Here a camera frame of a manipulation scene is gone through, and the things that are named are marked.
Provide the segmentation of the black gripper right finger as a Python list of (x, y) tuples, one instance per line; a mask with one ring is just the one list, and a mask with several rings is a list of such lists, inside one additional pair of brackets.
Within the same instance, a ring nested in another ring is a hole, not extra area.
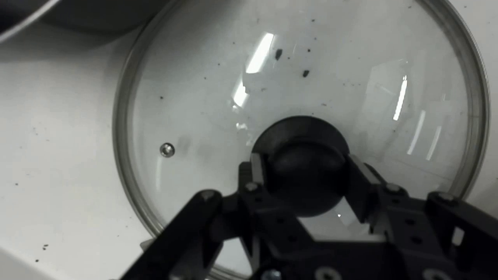
[(498, 219), (432, 191), (415, 199), (350, 155), (345, 199), (356, 219), (384, 235), (409, 280), (498, 280)]

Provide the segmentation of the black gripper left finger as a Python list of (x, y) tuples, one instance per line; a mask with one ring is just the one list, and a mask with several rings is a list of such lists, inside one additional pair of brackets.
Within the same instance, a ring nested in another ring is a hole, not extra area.
[(241, 187), (233, 194), (197, 191), (119, 280), (207, 280), (224, 243), (233, 238), (250, 246), (249, 280), (280, 280), (280, 269), (252, 249), (256, 230), (242, 205), (244, 197), (261, 199), (264, 179), (263, 159), (252, 154), (239, 166)]

